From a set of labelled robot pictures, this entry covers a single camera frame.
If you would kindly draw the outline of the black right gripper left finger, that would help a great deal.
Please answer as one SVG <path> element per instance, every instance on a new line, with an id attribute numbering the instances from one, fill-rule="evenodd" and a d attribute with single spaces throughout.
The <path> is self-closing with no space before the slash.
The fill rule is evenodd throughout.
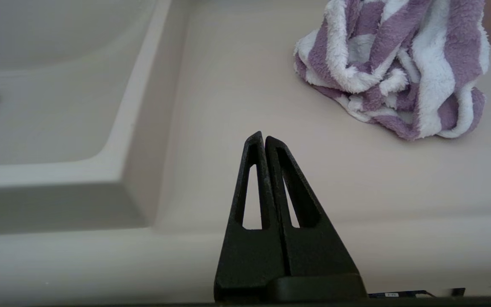
<path id="1" fill-rule="evenodd" d="M 261 229 L 243 226 L 251 168 L 257 171 Z M 214 279 L 216 302 L 284 302 L 286 276 L 280 222 L 261 132 L 244 142 L 220 260 Z"/>

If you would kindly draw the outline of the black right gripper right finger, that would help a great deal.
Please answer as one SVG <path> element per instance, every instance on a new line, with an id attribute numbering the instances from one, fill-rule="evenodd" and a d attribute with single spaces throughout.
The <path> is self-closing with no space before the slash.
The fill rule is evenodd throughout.
<path id="1" fill-rule="evenodd" d="M 365 299 L 360 272 L 288 146 L 269 136 L 265 152 L 279 217 L 284 275 L 271 299 Z"/>

